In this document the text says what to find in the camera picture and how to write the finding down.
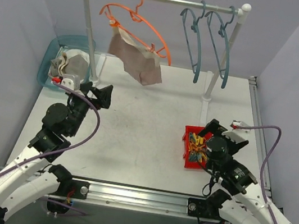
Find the grey beige underwear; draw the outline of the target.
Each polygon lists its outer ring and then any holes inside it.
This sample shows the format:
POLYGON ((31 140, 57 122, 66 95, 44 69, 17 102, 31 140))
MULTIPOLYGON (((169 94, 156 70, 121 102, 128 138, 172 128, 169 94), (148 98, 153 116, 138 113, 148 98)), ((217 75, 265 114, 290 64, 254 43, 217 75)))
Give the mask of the grey beige underwear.
POLYGON ((60 49, 58 56, 51 60, 49 77, 60 77, 64 74, 77 75, 82 83, 88 73, 89 54, 80 49, 60 49))

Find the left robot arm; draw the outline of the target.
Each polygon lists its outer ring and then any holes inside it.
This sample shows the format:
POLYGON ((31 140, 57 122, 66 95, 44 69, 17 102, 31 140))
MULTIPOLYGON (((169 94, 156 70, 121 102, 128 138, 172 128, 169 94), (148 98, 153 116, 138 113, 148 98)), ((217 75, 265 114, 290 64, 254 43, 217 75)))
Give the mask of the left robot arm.
POLYGON ((65 195, 72 174, 54 161, 65 151, 88 142, 85 138, 72 145, 67 137, 79 130, 87 112, 108 109, 113 86, 96 88, 93 83, 80 83, 73 77, 53 79, 52 83, 67 94, 67 103, 48 107, 42 127, 20 154, 0 171, 0 224, 44 195, 65 195))

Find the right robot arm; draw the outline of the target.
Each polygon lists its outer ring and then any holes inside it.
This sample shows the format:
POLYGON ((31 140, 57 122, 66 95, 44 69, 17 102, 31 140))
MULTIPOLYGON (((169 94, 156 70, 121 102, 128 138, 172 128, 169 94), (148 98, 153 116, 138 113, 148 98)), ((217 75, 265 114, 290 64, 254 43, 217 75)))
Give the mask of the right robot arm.
POLYGON ((211 120, 199 133, 211 134, 205 143, 205 171, 220 188, 206 198, 205 213, 231 224, 293 224, 268 198, 263 178, 234 159, 234 154, 248 144, 252 127, 233 121, 227 130, 218 120, 211 120))

